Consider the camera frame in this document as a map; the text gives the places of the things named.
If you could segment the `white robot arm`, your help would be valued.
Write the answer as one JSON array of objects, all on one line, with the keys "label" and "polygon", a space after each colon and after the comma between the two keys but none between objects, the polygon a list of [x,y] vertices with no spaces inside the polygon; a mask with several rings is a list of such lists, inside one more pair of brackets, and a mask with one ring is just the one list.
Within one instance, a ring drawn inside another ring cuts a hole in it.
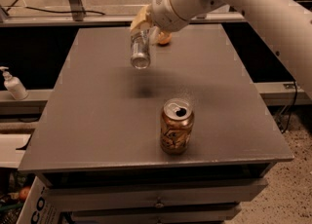
[{"label": "white robot arm", "polygon": [[312,12],[293,0],[152,0],[132,21],[130,33],[156,26],[178,32],[194,17],[223,5],[240,13],[312,97]]}]

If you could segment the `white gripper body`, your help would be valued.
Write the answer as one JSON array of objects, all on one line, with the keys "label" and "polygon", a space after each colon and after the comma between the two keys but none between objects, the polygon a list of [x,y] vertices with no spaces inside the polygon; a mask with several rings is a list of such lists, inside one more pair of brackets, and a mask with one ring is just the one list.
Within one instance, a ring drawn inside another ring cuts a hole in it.
[{"label": "white gripper body", "polygon": [[167,32],[178,32],[188,25],[175,12],[171,0],[152,0],[150,13],[153,24]]}]

